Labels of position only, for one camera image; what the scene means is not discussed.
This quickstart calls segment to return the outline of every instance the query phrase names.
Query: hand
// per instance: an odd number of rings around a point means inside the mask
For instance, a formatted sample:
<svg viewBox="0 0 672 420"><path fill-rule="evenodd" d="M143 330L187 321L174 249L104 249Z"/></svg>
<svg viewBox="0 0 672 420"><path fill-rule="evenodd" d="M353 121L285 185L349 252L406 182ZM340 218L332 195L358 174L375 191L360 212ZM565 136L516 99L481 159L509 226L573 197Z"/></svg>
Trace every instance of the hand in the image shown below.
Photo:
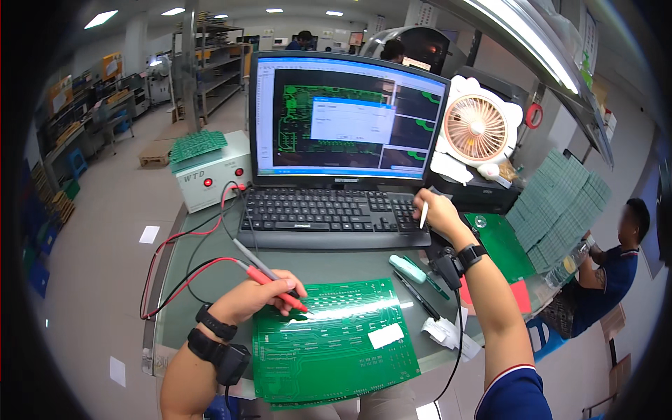
<svg viewBox="0 0 672 420"><path fill-rule="evenodd" d="M456 250L470 243L477 243L471 230L460 220L458 211L448 197L434 194L423 188L413 199L416 209L413 218L420 218L420 209L427 202L427 221L431 227L448 236Z"/></svg>
<svg viewBox="0 0 672 420"><path fill-rule="evenodd" d="M229 293L215 302L208 312L219 321L237 325L248 320L265 304L274 305L283 316L288 316L292 307L280 298L278 294L296 289L302 298L308 296L301 281L291 272L283 269L272 270L280 279L263 286L247 278Z"/></svg>

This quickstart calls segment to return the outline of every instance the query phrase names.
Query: white pen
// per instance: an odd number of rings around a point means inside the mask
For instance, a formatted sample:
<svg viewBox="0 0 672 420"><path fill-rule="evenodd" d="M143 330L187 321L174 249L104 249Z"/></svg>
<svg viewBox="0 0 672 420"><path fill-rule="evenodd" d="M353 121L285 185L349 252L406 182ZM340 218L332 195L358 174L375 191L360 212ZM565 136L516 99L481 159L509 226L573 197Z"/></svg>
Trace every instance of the white pen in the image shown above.
<svg viewBox="0 0 672 420"><path fill-rule="evenodd" d="M429 206L427 205L427 202L425 202L422 205L422 213L420 213L420 229L422 229L422 226L425 226L425 219L427 218L427 209L429 209Z"/></svg>

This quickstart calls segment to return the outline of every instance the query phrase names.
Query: blue stool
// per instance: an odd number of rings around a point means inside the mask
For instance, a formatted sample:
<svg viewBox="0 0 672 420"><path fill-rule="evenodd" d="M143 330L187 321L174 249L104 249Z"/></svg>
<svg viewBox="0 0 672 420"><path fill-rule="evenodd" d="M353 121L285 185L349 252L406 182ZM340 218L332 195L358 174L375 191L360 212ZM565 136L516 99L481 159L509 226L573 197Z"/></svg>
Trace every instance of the blue stool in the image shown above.
<svg viewBox="0 0 672 420"><path fill-rule="evenodd" d="M68 161L70 162L70 169L73 170L73 178L75 178L75 181L79 181L79 175L89 168L79 147L68 155Z"/></svg>
<svg viewBox="0 0 672 420"><path fill-rule="evenodd" d="M544 334L544 325L548 328L548 340L546 340L546 334ZM560 334L555 331L553 328L544 324L541 317L536 317L530 319L527 323L528 333L530 334L530 343L532 342L532 334L534 334L533 328L536 327L537 334L539 334L539 340L541 341L542 348L537 351L534 351L534 363L539 363L541 359L551 354L553 351L560 348L563 344L567 342L566 339L562 338Z"/></svg>

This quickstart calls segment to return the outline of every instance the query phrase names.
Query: black keyboard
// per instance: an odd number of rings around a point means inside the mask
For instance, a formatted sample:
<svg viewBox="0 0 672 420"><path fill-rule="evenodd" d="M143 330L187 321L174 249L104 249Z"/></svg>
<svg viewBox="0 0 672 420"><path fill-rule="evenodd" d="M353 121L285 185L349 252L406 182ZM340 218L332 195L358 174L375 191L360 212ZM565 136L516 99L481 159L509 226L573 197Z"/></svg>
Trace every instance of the black keyboard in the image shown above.
<svg viewBox="0 0 672 420"><path fill-rule="evenodd" d="M250 188L238 240L246 247L379 249L426 247L413 194L364 190Z"/></svg>

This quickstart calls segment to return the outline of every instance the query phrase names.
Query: gray floor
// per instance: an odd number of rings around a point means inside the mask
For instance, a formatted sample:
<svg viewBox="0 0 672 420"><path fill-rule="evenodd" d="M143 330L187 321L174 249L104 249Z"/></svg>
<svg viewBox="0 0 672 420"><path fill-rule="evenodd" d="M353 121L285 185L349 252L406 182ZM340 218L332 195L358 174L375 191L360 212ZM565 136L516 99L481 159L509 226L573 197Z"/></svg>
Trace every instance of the gray floor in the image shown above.
<svg viewBox="0 0 672 420"><path fill-rule="evenodd" d="M244 128L244 100L236 94L217 110L209 130ZM137 155L170 125L163 109L143 116L119 136L117 155L105 151L83 174L75 212L48 261L46 299L34 297L38 322L65 380L94 419L158 419L160 383L143 374L138 303L156 244L167 238L181 205L168 168L142 169ZM139 243L145 226L160 226L155 244ZM542 360L537 369L555 419L577 420L581 409L605 398L610 369L599 325ZM110 356L126 364L126 387L110 379ZM483 392L483 351L461 363L440 401L444 419L471 419ZM431 403L450 374L446 366L411 381L418 407ZM339 411L353 418L355 402Z"/></svg>

